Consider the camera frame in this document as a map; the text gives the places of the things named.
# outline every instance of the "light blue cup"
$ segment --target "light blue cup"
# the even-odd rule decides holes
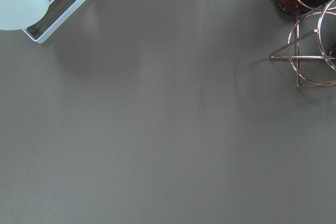
[[[49,0],[0,0],[0,30],[27,28],[47,13]]]

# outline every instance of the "gray surface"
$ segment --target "gray surface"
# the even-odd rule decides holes
[[[335,223],[336,89],[270,0],[88,0],[0,31],[0,223]]]

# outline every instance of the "metal ring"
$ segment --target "metal ring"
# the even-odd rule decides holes
[[[334,13],[329,13],[329,12],[327,12],[327,8],[325,9],[325,13],[336,15],[336,14],[334,14]],[[306,18],[309,18],[309,17],[314,16],[314,15],[319,15],[319,14],[321,14],[321,12],[311,13],[311,14],[305,16],[304,18],[298,20],[298,21],[295,23],[295,25],[293,26],[293,28],[292,28],[292,30],[290,31],[290,33],[289,33],[287,44],[290,44],[291,39],[292,39],[292,36],[293,36],[293,33],[294,33],[294,30],[298,27],[298,25],[300,25]],[[316,84],[316,85],[320,85],[320,86],[326,86],[326,87],[327,87],[327,86],[333,86],[333,85],[336,85],[336,80],[334,80],[334,81],[330,81],[330,82],[320,82],[320,81],[314,81],[314,80],[311,80],[311,79],[309,79],[308,77],[306,77],[304,74],[301,73],[301,71],[297,68],[297,66],[295,66],[294,61],[293,61],[293,58],[292,58],[292,55],[291,55],[291,52],[290,52],[290,46],[288,47],[287,52],[288,52],[288,59],[289,59],[290,64],[291,64],[292,67],[294,68],[295,72],[296,72],[301,78],[303,78],[304,80],[309,81],[309,82],[311,82],[311,83],[314,83],[314,84]]]
[[[304,2],[302,2],[301,0],[297,0],[301,5],[303,5],[304,7],[308,8],[308,9],[311,9],[311,10],[315,10],[317,12],[321,12],[323,10],[323,8],[316,8],[316,7],[311,7],[311,6],[308,6],[306,5]]]
[[[328,8],[330,7],[330,5],[332,5],[336,0],[331,0],[330,2],[328,2],[323,11],[321,12],[321,15],[320,15],[320,18],[319,18],[319,21],[318,21],[318,25],[317,25],[317,29],[318,29],[318,32],[317,32],[317,38],[318,38],[318,44],[319,44],[319,48],[320,48],[320,51],[321,51],[321,54],[325,60],[325,62],[334,70],[336,71],[336,65],[329,59],[328,55],[326,54],[325,52],[325,49],[322,45],[322,39],[321,39],[321,26],[322,26],[322,22],[323,22],[323,18],[325,16],[325,14],[330,14],[330,15],[333,15],[333,16],[336,16],[336,13],[331,13],[331,12],[327,12]]]

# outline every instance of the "gray tabletop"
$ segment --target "gray tabletop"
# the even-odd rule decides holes
[[[271,0],[87,0],[0,31],[0,223],[336,222],[336,89]]]

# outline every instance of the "drying rack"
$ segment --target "drying rack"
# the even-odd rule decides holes
[[[86,0],[50,0],[47,14],[36,24],[22,29],[33,41],[42,44]]]
[[[294,68],[294,71],[297,74],[296,77],[296,85],[299,89],[310,89],[310,88],[319,88],[319,87],[333,87],[336,86],[336,79],[333,81],[328,81],[328,82],[322,82],[322,81],[316,81],[313,80],[309,77],[307,77],[305,74],[303,74],[300,70],[300,62],[302,60],[324,60],[325,63],[333,70],[336,72],[336,65],[332,62],[332,60],[335,60],[336,57],[333,56],[333,51],[336,51],[336,48],[331,49],[328,53],[326,52],[323,44],[322,44],[322,39],[321,39],[321,27],[322,23],[324,21],[325,16],[327,15],[332,15],[336,16],[336,13],[334,12],[336,10],[336,7],[332,7],[334,3],[336,3],[336,0],[331,0],[327,2],[324,6],[321,8],[315,8],[306,5],[304,2],[301,0],[297,0],[301,5],[309,8],[311,12],[305,14],[305,15],[300,15],[296,17],[296,23],[294,24],[292,30],[290,31],[288,35],[288,40],[287,44],[284,46],[280,47],[279,49],[275,50],[272,52],[268,57],[271,60],[284,60],[288,59],[291,66]],[[300,24],[305,21],[306,19],[309,19],[312,16],[319,16],[318,23],[316,27],[311,30],[308,33],[305,33],[303,35],[300,34]],[[319,50],[320,50],[320,55],[300,55],[300,42],[311,37],[311,36],[316,36],[318,45],[319,45]],[[295,47],[295,53],[293,54],[291,52],[291,47]],[[287,55],[278,55],[280,52],[283,52],[287,50]],[[310,83],[309,86],[303,86],[302,85],[302,80],[306,80]]]

